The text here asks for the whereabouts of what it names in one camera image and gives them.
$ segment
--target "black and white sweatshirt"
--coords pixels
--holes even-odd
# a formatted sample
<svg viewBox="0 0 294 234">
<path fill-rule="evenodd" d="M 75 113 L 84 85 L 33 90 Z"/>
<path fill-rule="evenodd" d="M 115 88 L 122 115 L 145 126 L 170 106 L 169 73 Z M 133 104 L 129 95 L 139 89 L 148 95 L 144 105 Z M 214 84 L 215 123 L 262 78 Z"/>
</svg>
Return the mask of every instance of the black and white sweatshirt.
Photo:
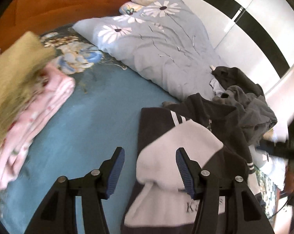
<svg viewBox="0 0 294 234">
<path fill-rule="evenodd" d="M 122 234 L 191 233 L 199 201 L 185 193 L 176 165 L 183 147 L 202 169 L 222 178 L 242 176 L 259 194 L 251 154 L 233 106 L 189 96 L 166 108 L 143 108 L 138 134 L 136 183 Z M 220 197 L 219 217 L 225 210 Z"/>
</svg>

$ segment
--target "black stripe on wardrobe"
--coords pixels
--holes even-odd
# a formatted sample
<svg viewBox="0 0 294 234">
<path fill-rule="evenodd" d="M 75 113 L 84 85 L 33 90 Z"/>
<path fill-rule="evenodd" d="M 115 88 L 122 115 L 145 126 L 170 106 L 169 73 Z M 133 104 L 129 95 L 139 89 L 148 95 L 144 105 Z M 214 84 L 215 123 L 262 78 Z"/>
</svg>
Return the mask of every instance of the black stripe on wardrobe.
<svg viewBox="0 0 294 234">
<path fill-rule="evenodd" d="M 224 13 L 230 19 L 232 19 L 241 8 L 242 12 L 239 17 L 235 19 L 235 23 L 257 44 L 280 78 L 287 72 L 290 67 L 279 47 L 261 24 L 251 16 L 244 7 L 235 0 L 204 1 Z"/>
</svg>

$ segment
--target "mattress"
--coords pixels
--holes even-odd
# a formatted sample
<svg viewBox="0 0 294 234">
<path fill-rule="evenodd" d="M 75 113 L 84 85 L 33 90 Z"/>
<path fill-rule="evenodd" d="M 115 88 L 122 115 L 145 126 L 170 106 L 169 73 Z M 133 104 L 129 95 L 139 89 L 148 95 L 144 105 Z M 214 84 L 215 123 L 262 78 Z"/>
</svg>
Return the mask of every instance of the mattress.
<svg viewBox="0 0 294 234">
<path fill-rule="evenodd" d="M 72 25 L 43 34 L 41 41 L 54 46 L 72 41 L 88 43 Z M 106 53 L 92 67 L 71 76 L 76 80 L 74 93 L 34 139 L 18 179 L 0 191 L 0 219 L 10 234 L 25 231 L 59 176 L 84 176 L 109 159 L 117 146 L 125 149 L 126 160 L 115 193 L 102 203 L 110 233 L 120 233 L 135 182 L 140 110 L 160 107 L 163 101 L 178 102 Z M 275 211 L 277 188 L 260 170 L 256 173 L 269 217 Z M 78 232 L 84 233 L 79 197 L 76 208 Z"/>
</svg>

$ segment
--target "stack of folded clothes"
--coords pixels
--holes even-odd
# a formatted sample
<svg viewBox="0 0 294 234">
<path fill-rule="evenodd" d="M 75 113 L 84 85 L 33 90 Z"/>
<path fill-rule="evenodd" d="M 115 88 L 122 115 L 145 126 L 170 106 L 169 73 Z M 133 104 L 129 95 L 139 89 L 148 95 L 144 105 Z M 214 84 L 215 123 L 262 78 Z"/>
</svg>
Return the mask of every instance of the stack of folded clothes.
<svg viewBox="0 0 294 234">
<path fill-rule="evenodd" d="M 31 32 L 0 55 L 0 190 L 18 177 L 33 138 L 74 90 L 54 56 Z"/>
</svg>

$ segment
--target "gray blanket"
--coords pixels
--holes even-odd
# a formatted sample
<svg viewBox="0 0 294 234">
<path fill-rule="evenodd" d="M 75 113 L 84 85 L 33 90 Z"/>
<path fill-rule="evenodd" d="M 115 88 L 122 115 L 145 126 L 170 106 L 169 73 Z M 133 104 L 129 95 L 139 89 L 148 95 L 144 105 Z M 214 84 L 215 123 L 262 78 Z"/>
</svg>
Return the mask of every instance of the gray blanket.
<svg viewBox="0 0 294 234">
<path fill-rule="evenodd" d="M 180 100 L 195 93 L 211 100 L 209 65 L 227 66 L 182 0 L 158 0 L 133 15 L 85 19 L 73 28 Z"/>
<path fill-rule="evenodd" d="M 230 86 L 214 102 L 235 106 L 239 112 L 239 126 L 248 145 L 257 143 L 261 136 L 277 123 L 277 118 L 263 96 L 244 93 L 239 86 Z"/>
</svg>

